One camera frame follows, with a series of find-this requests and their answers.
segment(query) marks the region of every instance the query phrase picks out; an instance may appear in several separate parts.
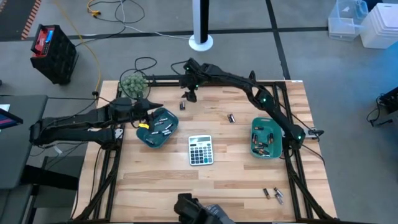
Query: gray floor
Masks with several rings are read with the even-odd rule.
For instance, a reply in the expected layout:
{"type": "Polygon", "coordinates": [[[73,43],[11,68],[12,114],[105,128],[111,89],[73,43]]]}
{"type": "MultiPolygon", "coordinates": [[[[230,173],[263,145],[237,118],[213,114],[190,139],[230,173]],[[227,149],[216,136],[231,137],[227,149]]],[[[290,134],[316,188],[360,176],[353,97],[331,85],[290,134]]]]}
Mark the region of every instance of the gray floor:
{"type": "MultiPolygon", "coordinates": [[[[146,18],[134,27],[145,31],[192,29],[191,1],[137,0],[146,18]]],[[[110,34],[120,24],[97,21],[85,13],[86,1],[60,1],[82,34],[110,34]]],[[[325,26],[332,0],[272,0],[278,27],[325,26]]],[[[116,6],[101,6],[104,17],[113,18],[116,6]]],[[[139,13],[126,3],[127,19],[139,13]]],[[[217,0],[211,2],[210,29],[270,28],[264,0],[217,0]]],[[[35,26],[60,24],[68,35],[75,35],[68,22],[50,0],[43,0],[35,26]]],[[[215,63],[240,75],[255,70],[261,79],[281,80],[282,69],[272,33],[220,34],[213,36],[214,47],[205,53],[191,50],[185,40],[167,37],[135,37],[100,40],[90,44],[101,62],[103,80],[115,80],[132,67],[135,58],[151,56],[158,65],[150,74],[171,74],[170,64],[189,57],[215,63]]],[[[398,139],[393,125],[372,128],[365,120],[375,107],[375,99],[398,84],[398,45],[387,50],[371,50],[361,40],[340,42],[327,32],[284,32],[280,34],[290,76],[304,80],[315,125],[325,130],[320,144],[326,160],[338,216],[342,220],[396,223],[398,212],[398,139]]],[[[72,82],[52,85],[29,62],[31,42],[0,42],[0,94],[47,94],[50,96],[90,97],[97,81],[95,61],[84,47],[72,82]]],[[[45,116],[75,113],[87,101],[51,100],[45,116]]],[[[83,156],[84,147],[73,153],[83,156]]],[[[48,151],[45,155],[54,156],[48,151]]],[[[32,157],[41,164],[43,157],[32,157]]],[[[70,207],[40,209],[36,223],[64,221],[70,207]]]]}

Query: green plant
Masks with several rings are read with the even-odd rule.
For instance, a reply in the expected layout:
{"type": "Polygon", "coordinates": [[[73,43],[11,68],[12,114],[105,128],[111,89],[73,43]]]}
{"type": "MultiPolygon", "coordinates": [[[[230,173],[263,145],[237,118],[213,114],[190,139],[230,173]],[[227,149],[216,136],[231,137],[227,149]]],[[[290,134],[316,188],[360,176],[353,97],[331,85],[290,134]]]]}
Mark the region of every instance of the green plant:
{"type": "Polygon", "coordinates": [[[147,80],[141,74],[129,75],[122,80],[123,88],[119,87],[119,90],[133,98],[142,97],[142,92],[148,87],[146,82],[147,80]]]}

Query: calculator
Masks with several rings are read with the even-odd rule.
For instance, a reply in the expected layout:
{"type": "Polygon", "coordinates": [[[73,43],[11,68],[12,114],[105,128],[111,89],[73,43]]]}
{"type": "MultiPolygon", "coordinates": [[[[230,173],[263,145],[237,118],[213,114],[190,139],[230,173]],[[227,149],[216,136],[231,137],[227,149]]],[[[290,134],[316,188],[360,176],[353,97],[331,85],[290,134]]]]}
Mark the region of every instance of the calculator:
{"type": "Polygon", "coordinates": [[[189,163],[191,166],[213,164],[213,145],[210,135],[190,136],[188,143],[189,163]]]}

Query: black crate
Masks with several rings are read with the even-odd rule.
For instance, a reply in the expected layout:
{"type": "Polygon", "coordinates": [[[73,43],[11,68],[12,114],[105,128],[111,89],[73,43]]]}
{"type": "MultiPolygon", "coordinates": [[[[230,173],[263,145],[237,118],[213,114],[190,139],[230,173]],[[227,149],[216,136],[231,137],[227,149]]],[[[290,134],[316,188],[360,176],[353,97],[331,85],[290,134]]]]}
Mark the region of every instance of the black crate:
{"type": "Polygon", "coordinates": [[[35,53],[30,58],[32,66],[46,76],[53,84],[65,85],[70,82],[70,77],[76,63],[76,47],[62,32],[60,26],[43,26],[39,24],[31,51],[35,53]],[[39,39],[40,32],[51,29],[53,29],[53,34],[50,42],[44,43],[43,49],[38,51],[36,44],[43,41],[39,39]]]}

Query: wooden table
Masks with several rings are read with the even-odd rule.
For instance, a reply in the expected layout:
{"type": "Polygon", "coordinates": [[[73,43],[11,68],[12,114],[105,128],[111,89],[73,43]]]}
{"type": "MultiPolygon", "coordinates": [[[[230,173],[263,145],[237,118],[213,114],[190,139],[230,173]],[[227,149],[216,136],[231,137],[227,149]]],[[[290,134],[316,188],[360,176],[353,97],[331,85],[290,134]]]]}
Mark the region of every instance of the wooden table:
{"type": "MultiPolygon", "coordinates": [[[[113,100],[117,85],[117,81],[103,82],[101,96],[113,100]]],[[[312,127],[303,83],[286,81],[286,86],[293,114],[312,127]]],[[[179,110],[182,94],[179,87],[152,87],[149,100],[163,103],[180,120],[177,131],[161,149],[147,147],[138,140],[136,129],[126,125],[111,221],[176,222],[178,216],[173,207],[177,194],[184,192],[192,193],[204,205],[221,205],[236,222],[294,221],[285,161],[256,159],[249,153],[251,122],[257,116],[269,117],[268,114],[253,107],[243,91],[233,87],[199,88],[198,102],[186,102],[185,111],[179,110]],[[228,113],[234,114],[236,123],[229,123],[228,113]],[[190,166],[188,137],[196,134],[212,136],[213,165],[190,166]],[[274,187],[284,193],[283,205],[275,199],[274,187]],[[263,188],[270,192],[270,200],[266,199],[263,188]]],[[[100,100],[98,107],[106,103],[100,100]]],[[[317,141],[306,139],[304,144],[320,153],[317,141]]],[[[75,217],[90,201],[98,148],[95,143],[88,145],[75,217]]],[[[305,148],[300,151],[309,191],[325,211],[335,217],[322,161],[305,148]]],[[[95,186],[100,179],[103,155],[104,152],[100,154],[96,168],[95,186]]],[[[299,189],[297,191],[302,217],[305,217],[302,194],[299,189]]],[[[106,192],[99,217],[104,217],[107,195],[106,192]]]]}

